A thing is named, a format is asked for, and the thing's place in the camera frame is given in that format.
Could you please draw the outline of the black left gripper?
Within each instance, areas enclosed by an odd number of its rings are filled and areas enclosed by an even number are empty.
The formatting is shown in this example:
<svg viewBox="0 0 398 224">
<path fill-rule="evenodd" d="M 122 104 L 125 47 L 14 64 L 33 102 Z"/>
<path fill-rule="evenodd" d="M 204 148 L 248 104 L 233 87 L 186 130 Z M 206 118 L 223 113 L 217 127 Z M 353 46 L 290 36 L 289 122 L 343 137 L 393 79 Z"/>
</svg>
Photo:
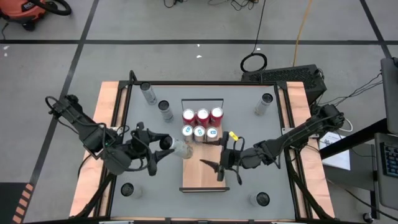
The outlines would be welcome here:
<svg viewBox="0 0 398 224">
<path fill-rule="evenodd" d="M 152 152 L 149 144 L 151 141 L 160 141 L 162 138 L 169 136 L 164 133 L 154 133 L 148 128 L 144 127 L 143 122 L 136 124 L 136 129 L 132 131 L 132 159 L 143 159 L 147 160 L 147 170 L 150 176 L 155 176 L 157 173 L 157 163 L 164 157 L 173 153 L 173 149 L 164 151 Z"/>
</svg>

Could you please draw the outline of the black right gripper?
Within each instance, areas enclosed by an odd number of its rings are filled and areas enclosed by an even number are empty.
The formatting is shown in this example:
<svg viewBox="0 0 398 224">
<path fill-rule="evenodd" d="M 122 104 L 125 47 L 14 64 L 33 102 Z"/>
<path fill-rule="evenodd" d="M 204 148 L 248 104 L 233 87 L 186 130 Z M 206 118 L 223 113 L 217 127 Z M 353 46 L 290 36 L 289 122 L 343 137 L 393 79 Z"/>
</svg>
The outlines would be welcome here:
<svg viewBox="0 0 398 224">
<path fill-rule="evenodd" d="M 215 141 L 207 141 L 205 144 L 214 146 L 226 146 L 229 140 L 229 132 L 223 131 L 222 137 Z M 232 166 L 241 166 L 244 169 L 253 169 L 254 163 L 251 162 L 251 157 L 254 155 L 254 149 L 249 148 L 243 151 L 234 149 L 223 149 L 220 157 L 220 164 L 213 161 L 201 160 L 204 164 L 210 166 L 216 173 L 218 182 L 224 179 L 224 168 L 232 168 Z"/>
</svg>

